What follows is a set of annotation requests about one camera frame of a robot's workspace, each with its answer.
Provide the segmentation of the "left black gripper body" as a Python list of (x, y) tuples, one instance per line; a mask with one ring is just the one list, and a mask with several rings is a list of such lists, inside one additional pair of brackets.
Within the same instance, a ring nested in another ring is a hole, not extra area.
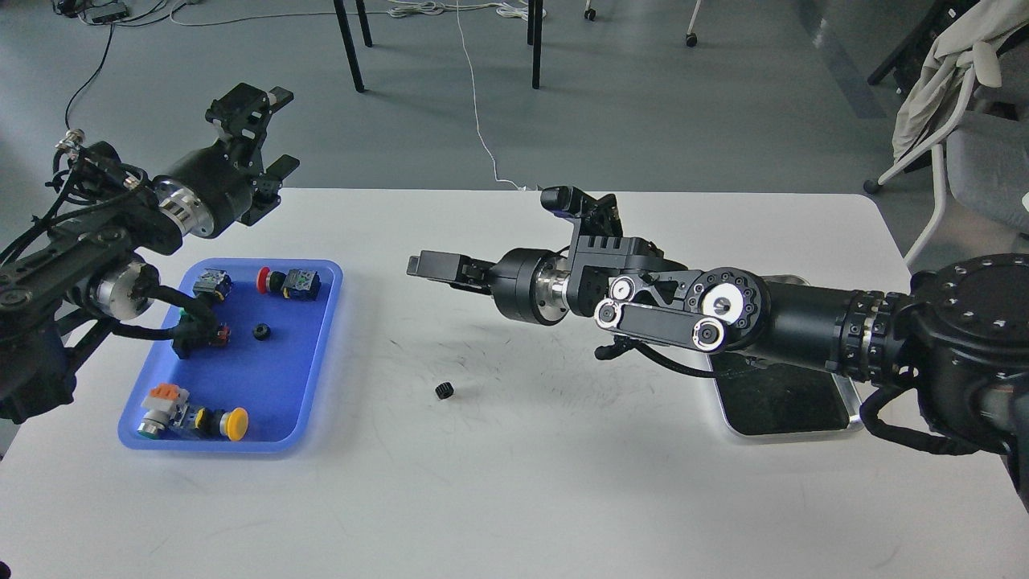
[(261, 149), (253, 140), (216, 142), (184, 155), (152, 184), (162, 213), (183, 236), (212, 239), (235, 221), (252, 226), (267, 214)]

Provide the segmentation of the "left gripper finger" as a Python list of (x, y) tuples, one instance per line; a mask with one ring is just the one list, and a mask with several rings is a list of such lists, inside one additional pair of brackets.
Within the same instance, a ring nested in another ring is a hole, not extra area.
[(241, 216), (241, 223), (253, 226), (281, 204), (280, 191), (286, 180), (301, 165), (298, 158), (289, 154), (281, 155), (252, 180), (252, 203)]
[(205, 120), (217, 129), (218, 142), (229, 154), (253, 154), (267, 139), (271, 116), (293, 99), (293, 92), (286, 88), (264, 91), (241, 82), (213, 100)]

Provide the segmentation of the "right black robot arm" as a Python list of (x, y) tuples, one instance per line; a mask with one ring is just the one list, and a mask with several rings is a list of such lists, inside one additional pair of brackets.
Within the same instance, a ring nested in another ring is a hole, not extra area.
[(520, 322), (590, 318), (613, 334), (598, 359), (638, 351), (674, 372), (715, 377), (655, 351), (676, 346), (865, 382), (874, 391), (859, 417), (872, 436), (947, 457), (999, 455), (1027, 501), (1025, 253), (918, 272), (904, 294), (831, 289), (666, 259), (654, 242), (624, 234), (613, 193), (549, 187), (540, 203), (571, 224), (566, 252), (514, 248), (483, 261), (423, 250), (409, 275), (486, 294)]

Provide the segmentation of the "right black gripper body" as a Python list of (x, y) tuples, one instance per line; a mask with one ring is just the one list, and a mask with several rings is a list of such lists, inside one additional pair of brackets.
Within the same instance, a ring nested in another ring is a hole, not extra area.
[(554, 264), (555, 253), (547, 249), (514, 248), (500, 261), (471, 260), (470, 267), (480, 285), (492, 296), (494, 304), (505, 318), (534, 325), (554, 326), (555, 320), (545, 316), (537, 297), (536, 282), (539, 272)]

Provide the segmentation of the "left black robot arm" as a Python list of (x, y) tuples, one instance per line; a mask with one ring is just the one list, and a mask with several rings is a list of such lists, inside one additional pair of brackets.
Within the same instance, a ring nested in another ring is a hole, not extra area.
[(54, 157), (55, 205), (2, 252), (3, 418), (22, 424), (72, 403), (76, 372), (110, 335), (170, 340), (183, 358), (227, 342), (212, 309), (227, 291), (194, 298), (164, 286), (138, 249), (176, 253), (187, 236), (213, 239), (277, 208), (299, 161), (265, 167), (261, 147), (291, 101), (286, 88), (238, 84), (206, 111), (215, 142), (155, 177), (109, 143), (85, 146), (79, 129), (67, 132)]

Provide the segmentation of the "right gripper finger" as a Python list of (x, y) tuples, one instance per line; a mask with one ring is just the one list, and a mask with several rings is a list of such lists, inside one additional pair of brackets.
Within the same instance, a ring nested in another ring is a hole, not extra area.
[(409, 257), (407, 275), (459, 287), (482, 287), (484, 269), (466, 254), (422, 252)]

